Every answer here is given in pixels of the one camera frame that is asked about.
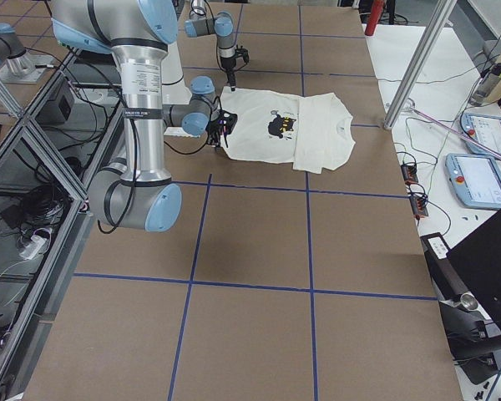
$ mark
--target white table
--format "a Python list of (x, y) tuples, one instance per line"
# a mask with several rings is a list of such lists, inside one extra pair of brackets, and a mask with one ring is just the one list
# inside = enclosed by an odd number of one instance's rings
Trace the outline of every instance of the white table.
[[(402, 79), (407, 69), (423, 30), (423, 27), (379, 25), (375, 35), (367, 38), (375, 74), (380, 79), (379, 89), (384, 104), (389, 104), (392, 101), (399, 86), (398, 81)], [(423, 82), (442, 81), (466, 71), (468, 72), (464, 75), (446, 82), (421, 84)], [(454, 120), (459, 112), (466, 107), (465, 101), (478, 77), (478, 70), (474, 68), (455, 32), (451, 28), (445, 28), (417, 79), (420, 84), (414, 86), (410, 97), (415, 101), (416, 109), (423, 113), (439, 120)], [(469, 109), (468, 111), (501, 115), (501, 109), (496, 104)], [(486, 221), (494, 211), (463, 207), (448, 181), (445, 170), (445, 155), (449, 153), (470, 153), (465, 143), (455, 134), (450, 134), (446, 141), (446, 131), (444, 129), (437, 127), (435, 124), (426, 124), (414, 119), (408, 121), (412, 136), (411, 142), (406, 125), (408, 117), (419, 118), (414, 113), (401, 115), (392, 130), (396, 149), (397, 151), (403, 151), (405, 150), (404, 147), (406, 147), (406, 151), (413, 154), (418, 163), (433, 163), (434, 158), (414, 150), (412, 145), (418, 150), (431, 155), (440, 153), (436, 167), (420, 164), (417, 176), (426, 190), (430, 188), (429, 200), (442, 207), (449, 214), (452, 225), (445, 239), (453, 247)], [(459, 126), (455, 124), (454, 128), (459, 129)], [(398, 157), (402, 161), (403, 155), (400, 154)], [(405, 161), (411, 160), (408, 156), (405, 157)], [(437, 231), (445, 232), (448, 227), (447, 217), (432, 205), (428, 206), (428, 213), (429, 217), (420, 220), (418, 226), (419, 235), (422, 236)], [(482, 390), (486, 398), (488, 391), (482, 388), (483, 383), (478, 386), (471, 384), (460, 368), (457, 368), (457, 375), (465, 400), (473, 399), (475, 394)], [(491, 396), (491, 401), (497, 400), (498, 397), (501, 397), (501, 379)]]

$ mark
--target computer monitor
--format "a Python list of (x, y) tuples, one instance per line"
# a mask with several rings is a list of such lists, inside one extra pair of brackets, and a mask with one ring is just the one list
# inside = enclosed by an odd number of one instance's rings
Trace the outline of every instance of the computer monitor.
[(449, 251), (448, 259), (501, 330), (501, 209)]

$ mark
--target cartoon print on shirt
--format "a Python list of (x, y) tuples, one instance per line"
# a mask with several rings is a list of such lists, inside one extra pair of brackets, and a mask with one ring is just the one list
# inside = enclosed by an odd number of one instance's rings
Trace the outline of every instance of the cartoon print on shirt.
[(291, 135), (293, 133), (293, 124), (296, 122), (296, 119), (287, 116), (283, 117), (279, 114), (278, 110), (272, 110), (271, 115), (274, 115), (275, 118), (267, 125), (269, 135), (282, 139), (284, 135)]

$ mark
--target white plug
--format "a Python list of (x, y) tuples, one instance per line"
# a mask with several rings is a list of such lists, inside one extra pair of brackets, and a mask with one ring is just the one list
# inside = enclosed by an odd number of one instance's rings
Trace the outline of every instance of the white plug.
[(46, 245), (48, 238), (33, 234), (30, 242), (20, 251), (19, 255), (26, 261), (31, 261)]

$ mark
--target red cylinder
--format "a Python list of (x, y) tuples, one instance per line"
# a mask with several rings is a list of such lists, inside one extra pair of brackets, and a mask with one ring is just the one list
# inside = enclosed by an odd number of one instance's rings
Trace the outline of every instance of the red cylinder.
[(369, 20), (366, 25), (366, 36), (373, 36), (375, 33), (375, 28), (377, 27), (378, 20), (381, 19), (382, 10), (384, 9), (385, 0), (373, 0), (373, 5), (371, 6), (371, 14), (369, 15)]

